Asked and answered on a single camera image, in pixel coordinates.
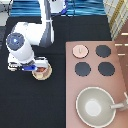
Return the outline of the white gripper blue base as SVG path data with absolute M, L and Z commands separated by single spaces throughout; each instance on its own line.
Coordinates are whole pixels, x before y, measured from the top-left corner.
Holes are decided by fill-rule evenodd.
M 8 58 L 8 69 L 11 71 L 37 71 L 39 68 L 47 68 L 48 60 L 45 57 L 34 57 L 28 63 L 21 63 L 15 57 Z

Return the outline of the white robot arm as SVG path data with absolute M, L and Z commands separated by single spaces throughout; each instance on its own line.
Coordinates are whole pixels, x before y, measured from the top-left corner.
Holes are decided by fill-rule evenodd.
M 36 57 L 33 45 L 49 47 L 54 42 L 54 30 L 48 0 L 38 0 L 41 10 L 41 23 L 18 22 L 6 38 L 9 51 L 8 69 L 11 71 L 37 71 L 47 68 L 45 57 Z

